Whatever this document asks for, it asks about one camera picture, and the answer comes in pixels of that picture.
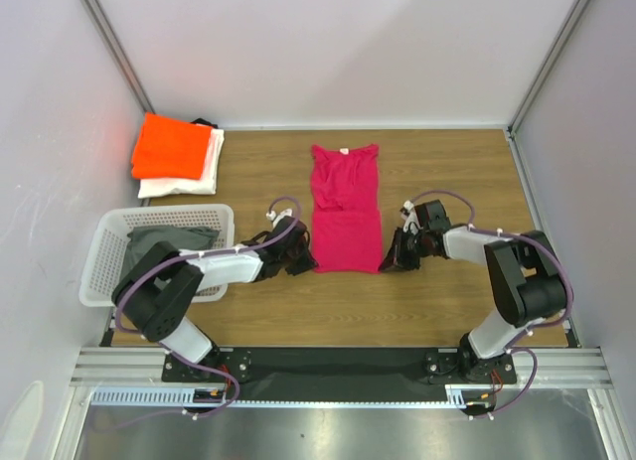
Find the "pink t shirt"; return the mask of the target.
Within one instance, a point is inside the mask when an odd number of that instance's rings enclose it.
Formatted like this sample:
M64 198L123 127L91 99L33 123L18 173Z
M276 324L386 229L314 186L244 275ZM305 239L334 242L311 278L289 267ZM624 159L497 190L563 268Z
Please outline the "pink t shirt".
M321 273L376 274L383 259L379 147L311 148L312 253Z

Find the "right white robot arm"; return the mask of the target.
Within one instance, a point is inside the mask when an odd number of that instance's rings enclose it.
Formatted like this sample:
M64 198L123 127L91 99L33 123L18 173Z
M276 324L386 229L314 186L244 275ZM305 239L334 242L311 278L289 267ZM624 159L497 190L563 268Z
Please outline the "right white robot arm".
M454 225L439 200L407 201L401 215L404 224L395 230L379 271L418 270L420 261L431 256L471 262L488 271L495 308L463 335L449 377L483 383L523 337L567 318L572 288L543 232Z

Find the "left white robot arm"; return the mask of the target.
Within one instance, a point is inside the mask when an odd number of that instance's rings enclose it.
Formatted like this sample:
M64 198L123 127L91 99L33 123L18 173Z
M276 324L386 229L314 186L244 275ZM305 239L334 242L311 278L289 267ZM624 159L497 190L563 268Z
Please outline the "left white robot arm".
M252 284L313 269L307 226L284 215L271 231L232 248L178 249L155 243L114 288L116 314L127 318L141 336L162 345L198 381L218 371L217 344L187 318L195 296L220 285Z

